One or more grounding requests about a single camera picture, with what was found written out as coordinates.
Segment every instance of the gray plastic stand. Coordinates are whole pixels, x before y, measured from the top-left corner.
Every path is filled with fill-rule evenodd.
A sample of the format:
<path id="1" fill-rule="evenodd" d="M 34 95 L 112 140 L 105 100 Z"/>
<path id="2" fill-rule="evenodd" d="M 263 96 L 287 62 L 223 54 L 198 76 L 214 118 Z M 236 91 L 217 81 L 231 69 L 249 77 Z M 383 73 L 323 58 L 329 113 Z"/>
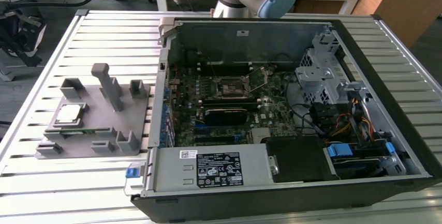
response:
<path id="1" fill-rule="evenodd" d="M 36 148 L 36 158 L 132 156 L 138 153 L 149 86 L 144 86 L 141 80 L 120 86 L 106 72 L 106 64 L 93 65 L 92 74 L 102 88 L 82 86 L 77 78 L 64 80 L 60 87 L 64 97 Z M 80 105 L 78 115 L 72 122 L 60 122 L 60 109 L 69 104 Z"/>

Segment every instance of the blue latch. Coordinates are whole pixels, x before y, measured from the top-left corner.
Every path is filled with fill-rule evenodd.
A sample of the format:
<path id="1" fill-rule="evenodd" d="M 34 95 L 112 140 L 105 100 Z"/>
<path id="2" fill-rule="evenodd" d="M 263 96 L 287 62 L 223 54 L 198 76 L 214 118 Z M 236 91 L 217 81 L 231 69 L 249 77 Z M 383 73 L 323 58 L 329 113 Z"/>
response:
<path id="1" fill-rule="evenodd" d="M 138 177 L 138 168 L 126 168 L 125 178 L 137 178 L 137 177 Z"/>
<path id="2" fill-rule="evenodd" d="M 348 144 L 331 144 L 327 147 L 327 151 L 328 151 L 328 155 L 329 157 L 336 157 L 336 156 L 351 156 L 352 155 L 352 151 L 349 148 Z"/>
<path id="3" fill-rule="evenodd" d="M 387 148 L 389 154 L 393 153 L 395 149 L 393 149 L 393 146 L 392 146 L 391 142 L 385 143 L 385 148 Z"/>

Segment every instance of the floor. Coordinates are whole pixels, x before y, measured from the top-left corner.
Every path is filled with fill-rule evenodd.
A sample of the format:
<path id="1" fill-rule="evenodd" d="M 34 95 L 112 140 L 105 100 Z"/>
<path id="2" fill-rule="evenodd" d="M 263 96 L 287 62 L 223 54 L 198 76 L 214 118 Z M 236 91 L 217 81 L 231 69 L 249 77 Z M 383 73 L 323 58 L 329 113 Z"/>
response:
<path id="1" fill-rule="evenodd" d="M 81 0 L 38 0 L 40 2 L 68 2 L 74 3 Z M 194 10 L 208 11 L 214 6 L 216 0 L 196 0 Z M 168 2 L 169 10 L 178 11 L 178 8 L 172 2 Z M 144 10 L 156 11 L 154 4 L 148 3 L 146 0 L 93 0 L 89 4 L 81 7 L 81 9 L 93 10 Z M 0 81 L 0 121 L 12 121 L 14 115 L 21 107 L 21 104 L 32 89 L 33 83 L 42 70 L 42 67 L 52 55 L 52 51 L 57 45 L 57 42 L 62 36 L 62 33 L 72 20 L 72 16 L 76 12 L 74 8 L 41 8 L 41 14 L 48 21 L 48 27 L 42 39 L 42 43 L 38 47 L 38 56 L 42 59 L 40 67 L 24 67 L 21 61 L 17 58 L 9 57 L 2 51 L 0 51 L 0 61 L 9 67 L 16 75 L 13 82 Z M 442 82 L 442 20 L 435 20 L 433 24 L 421 35 L 416 44 L 411 48 L 411 52 L 420 60 L 421 64 L 436 78 Z M 6 132 L 8 126 L 0 125 L 0 137 Z"/>

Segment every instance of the open computer tower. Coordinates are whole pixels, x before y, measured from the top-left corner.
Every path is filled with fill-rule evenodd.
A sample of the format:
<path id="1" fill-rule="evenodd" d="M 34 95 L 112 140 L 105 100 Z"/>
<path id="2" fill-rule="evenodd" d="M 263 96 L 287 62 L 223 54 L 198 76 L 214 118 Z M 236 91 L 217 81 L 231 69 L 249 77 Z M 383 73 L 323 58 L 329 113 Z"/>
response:
<path id="1" fill-rule="evenodd" d="M 154 222 L 363 207 L 440 182 L 339 20 L 164 18 L 160 31 L 130 198 Z"/>

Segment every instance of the sticker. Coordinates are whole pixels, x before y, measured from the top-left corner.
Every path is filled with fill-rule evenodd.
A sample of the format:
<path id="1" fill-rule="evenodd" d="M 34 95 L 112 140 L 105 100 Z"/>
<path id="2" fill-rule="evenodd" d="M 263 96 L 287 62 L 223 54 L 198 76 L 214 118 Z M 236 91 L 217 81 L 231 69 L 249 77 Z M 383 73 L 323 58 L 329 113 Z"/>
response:
<path id="1" fill-rule="evenodd" d="M 236 36 L 248 36 L 248 31 L 247 30 L 236 31 Z"/>
<path id="2" fill-rule="evenodd" d="M 197 150 L 178 151 L 178 158 L 196 158 Z"/>
<path id="3" fill-rule="evenodd" d="M 239 153 L 197 154 L 196 176 L 198 188 L 244 185 Z"/>

